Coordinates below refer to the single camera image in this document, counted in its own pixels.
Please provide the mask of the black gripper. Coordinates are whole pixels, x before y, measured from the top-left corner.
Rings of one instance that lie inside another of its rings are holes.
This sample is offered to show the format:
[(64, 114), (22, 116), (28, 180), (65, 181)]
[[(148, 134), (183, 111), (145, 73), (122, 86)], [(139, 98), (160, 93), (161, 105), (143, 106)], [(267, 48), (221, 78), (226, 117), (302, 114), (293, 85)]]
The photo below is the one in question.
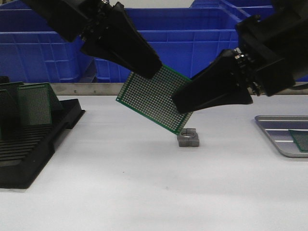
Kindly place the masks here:
[[(248, 59), (247, 81), (256, 95), (273, 96), (308, 75), (308, 2), (273, 0), (274, 14), (252, 15), (235, 28), (239, 49)], [(232, 49), (223, 50), (191, 82), (172, 95), (180, 113), (210, 107), (252, 104)]]
[(24, 0), (68, 42), (83, 33), (81, 51), (151, 79), (162, 67), (156, 51), (137, 31), (124, 5), (107, 0)]

